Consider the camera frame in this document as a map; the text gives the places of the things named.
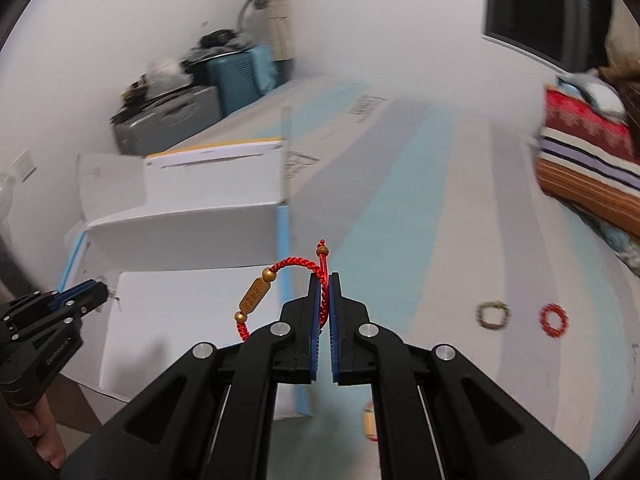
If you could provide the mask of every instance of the small bead ring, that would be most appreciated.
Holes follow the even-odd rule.
[[[560,321],[562,323],[562,326],[560,328],[553,328],[551,325],[549,325],[547,317],[550,312],[557,314],[560,318]],[[549,337],[556,338],[560,337],[566,332],[566,329],[569,327],[569,318],[560,305],[549,303],[548,305],[545,305],[540,311],[540,325],[542,326],[542,330],[544,330]]]
[[[502,311],[502,320],[500,323],[489,323],[484,320],[484,310],[487,308],[496,308]],[[509,324],[509,318],[511,317],[511,310],[507,305],[501,301],[485,301],[480,303],[476,308],[476,319],[478,324],[488,330],[502,330]]]

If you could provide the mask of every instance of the red ring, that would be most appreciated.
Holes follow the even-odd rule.
[[[562,322],[562,326],[560,328],[553,328],[551,325],[549,325],[546,316],[548,316],[550,312],[558,314],[558,317]],[[548,305],[545,305],[540,311],[540,325],[542,326],[542,330],[544,330],[549,337],[560,337],[566,332],[566,329],[569,327],[569,319],[566,315],[566,312],[560,305],[549,303]]]

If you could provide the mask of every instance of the human hand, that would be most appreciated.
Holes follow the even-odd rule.
[[[60,469],[66,460],[66,450],[47,397],[42,396],[31,413],[11,410],[11,414],[27,438],[39,437],[36,452],[42,459]]]

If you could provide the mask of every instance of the white cardboard flap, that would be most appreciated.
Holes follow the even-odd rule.
[[[234,313],[263,267],[126,272],[112,307],[100,387],[130,400],[199,342],[241,342]],[[279,283],[251,314],[249,330],[278,319]]]
[[[123,270],[190,270],[272,264],[276,226],[271,204],[132,218],[87,232]]]
[[[281,202],[284,157],[284,150],[269,150],[172,166],[152,164],[151,159],[145,167],[146,203],[171,211],[181,203],[194,201],[217,207]]]

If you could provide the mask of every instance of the red string bracelet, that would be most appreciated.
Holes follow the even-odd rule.
[[[320,240],[316,254],[320,258],[320,265],[305,258],[290,257],[264,269],[262,277],[257,278],[253,285],[249,288],[247,294],[244,295],[240,302],[240,310],[235,314],[238,333],[242,341],[246,341],[249,337],[249,330],[246,327],[247,315],[255,310],[271,286],[271,282],[276,279],[276,274],[280,269],[290,266],[306,267],[314,273],[320,280],[320,328],[326,324],[329,317],[329,273],[326,266],[326,257],[329,254],[328,247],[324,244],[324,240]]]
[[[560,328],[553,328],[551,325],[549,325],[547,316],[550,312],[557,314],[560,318],[560,322],[562,323]],[[569,319],[566,312],[560,305],[549,303],[548,305],[545,305],[540,311],[540,325],[542,326],[542,330],[544,330],[549,337],[556,338],[560,337],[566,332],[566,329],[569,327]]]

